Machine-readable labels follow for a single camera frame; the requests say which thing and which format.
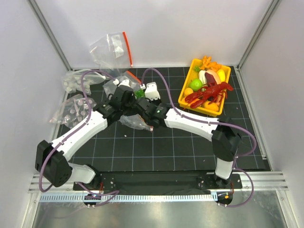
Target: green lime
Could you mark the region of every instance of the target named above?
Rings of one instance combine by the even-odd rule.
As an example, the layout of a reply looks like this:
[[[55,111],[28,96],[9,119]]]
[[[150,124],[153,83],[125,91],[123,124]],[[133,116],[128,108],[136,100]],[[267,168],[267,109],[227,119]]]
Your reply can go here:
[[[198,78],[196,78],[192,82],[190,82],[189,87],[193,91],[198,91],[200,88],[203,87],[203,83]]]
[[[193,70],[194,70],[195,72],[199,72],[199,71],[200,71],[200,68],[199,68],[199,66],[195,66]]]

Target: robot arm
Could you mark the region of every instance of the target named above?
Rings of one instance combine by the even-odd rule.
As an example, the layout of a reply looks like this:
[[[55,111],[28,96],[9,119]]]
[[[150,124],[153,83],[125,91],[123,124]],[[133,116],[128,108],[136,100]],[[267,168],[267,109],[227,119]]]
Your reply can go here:
[[[88,124],[58,147],[56,153],[52,155],[47,163],[44,177],[55,187],[59,187],[69,181],[85,183],[89,189],[96,188],[101,182],[98,170],[90,165],[77,165],[68,163],[68,161],[91,137],[119,120],[121,115],[139,114],[148,125],[153,127],[163,126],[182,129],[211,141],[213,152],[218,160],[215,170],[216,182],[219,186],[227,184],[225,181],[229,179],[232,173],[234,155],[240,142],[240,136],[236,130],[215,124],[200,124],[181,117],[169,105],[161,103],[155,83],[147,84],[146,97],[148,99],[143,97],[135,99],[133,90],[128,84],[121,83],[109,100],[98,104],[94,108]],[[218,118],[207,118],[184,111],[180,112],[196,119],[219,122]],[[42,141],[38,145],[36,170],[41,170],[42,163],[48,153],[62,142],[64,137],[80,126],[83,121],[51,143]]]

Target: red toy lobster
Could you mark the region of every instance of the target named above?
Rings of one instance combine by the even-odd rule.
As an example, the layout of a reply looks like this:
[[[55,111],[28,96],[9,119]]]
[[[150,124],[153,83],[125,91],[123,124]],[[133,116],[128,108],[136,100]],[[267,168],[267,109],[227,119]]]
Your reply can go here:
[[[190,108],[196,108],[201,106],[205,101],[208,100],[208,98],[210,97],[214,97],[214,99],[209,103],[213,103],[217,100],[218,95],[221,96],[221,99],[219,102],[222,101],[224,95],[226,95],[227,98],[227,92],[226,91],[222,91],[223,89],[227,89],[229,91],[232,91],[233,88],[231,85],[229,85],[227,82],[222,82],[221,84],[218,85],[213,85],[211,87],[208,87],[208,85],[210,85],[211,83],[208,84],[204,84],[204,86],[201,89],[206,89],[204,92],[201,92],[201,89],[197,92],[194,92],[188,96],[186,96],[185,98],[185,102],[187,103],[191,103],[192,101],[194,101],[197,98],[201,98],[199,101],[194,102],[193,104],[190,105]]]

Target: plastic bag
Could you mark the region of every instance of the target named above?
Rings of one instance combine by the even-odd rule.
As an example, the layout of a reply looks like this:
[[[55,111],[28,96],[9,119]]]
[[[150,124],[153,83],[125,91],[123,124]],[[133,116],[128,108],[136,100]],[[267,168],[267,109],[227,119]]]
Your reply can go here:
[[[123,73],[122,76],[118,76],[117,77],[119,83],[121,83],[124,80],[129,80],[130,81],[130,86],[133,89],[133,91],[137,91],[141,89],[140,86],[140,81],[138,78],[136,78],[134,75],[132,75],[129,71]],[[115,92],[115,89],[117,88],[116,85],[114,85],[113,81],[108,81],[107,83],[105,83],[103,85],[104,88],[104,92],[107,96],[109,96],[109,94],[113,94]]]
[[[61,77],[61,82],[64,90],[66,90],[68,93],[75,93],[76,90],[82,91],[81,89],[81,75],[88,71],[86,70],[78,70],[78,71],[68,71],[66,75]],[[92,72],[84,76],[84,88],[85,93],[90,95],[90,85],[99,84],[102,83],[106,79],[105,76],[102,76],[101,74],[97,72]]]
[[[137,129],[137,130],[147,130],[147,131],[153,131],[153,127],[147,125],[143,119],[137,114],[137,115],[131,115],[131,116],[125,116],[122,115],[119,120],[122,124]]]
[[[92,98],[89,98],[89,103],[92,108],[96,106],[96,102]],[[73,128],[86,118],[88,114],[89,107],[86,99],[81,94],[77,94],[61,104],[50,122],[64,124],[68,128]]]
[[[90,46],[90,53],[99,69],[113,77],[133,67],[125,32],[107,34]]]

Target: black table surface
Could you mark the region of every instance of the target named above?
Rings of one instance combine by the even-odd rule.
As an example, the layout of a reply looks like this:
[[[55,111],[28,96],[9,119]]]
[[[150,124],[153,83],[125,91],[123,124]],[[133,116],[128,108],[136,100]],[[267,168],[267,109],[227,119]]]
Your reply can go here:
[[[185,82],[189,67],[157,68],[166,78],[173,102],[179,107],[178,97]],[[145,68],[130,69],[141,79]],[[162,101],[169,103],[163,81],[153,72],[149,72],[144,83],[156,82]],[[245,100],[240,89],[234,68],[231,67],[229,83],[234,88],[228,91],[224,103],[224,115],[231,115],[234,123],[255,135]],[[90,95],[97,103],[106,98],[103,83],[91,86]],[[66,133],[66,126],[60,126],[58,136]],[[245,153],[252,147],[251,139],[243,134],[242,143],[237,151]],[[179,129],[155,128],[134,130],[116,122],[99,132],[85,143],[69,161],[76,164],[90,164],[99,171],[183,171],[214,170],[216,157],[212,152],[212,143],[196,134]],[[245,170],[268,170],[268,161],[262,157],[259,146],[254,154],[237,160],[237,167]]]

